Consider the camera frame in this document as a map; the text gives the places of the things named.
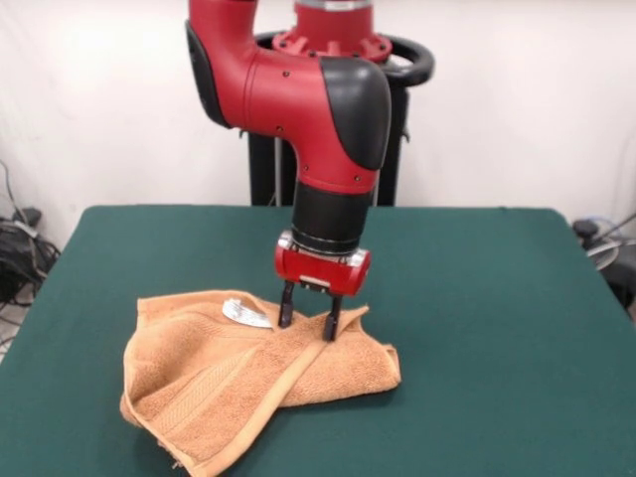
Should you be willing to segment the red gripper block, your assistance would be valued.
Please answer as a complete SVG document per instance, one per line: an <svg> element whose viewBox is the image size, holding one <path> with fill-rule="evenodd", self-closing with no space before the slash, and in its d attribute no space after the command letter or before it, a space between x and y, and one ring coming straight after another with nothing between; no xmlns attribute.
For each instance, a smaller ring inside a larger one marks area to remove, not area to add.
<svg viewBox="0 0 636 477"><path fill-rule="evenodd" d="M324 255L301 248L290 230L278 238L274 253L276 272L286 280L281 295L278 327L288 328L293 320L294 283L333 294L325 321L323 339L336 339L343 296L355 296L362 289L372 262L371 253L362 248L343 256Z"/></svg>

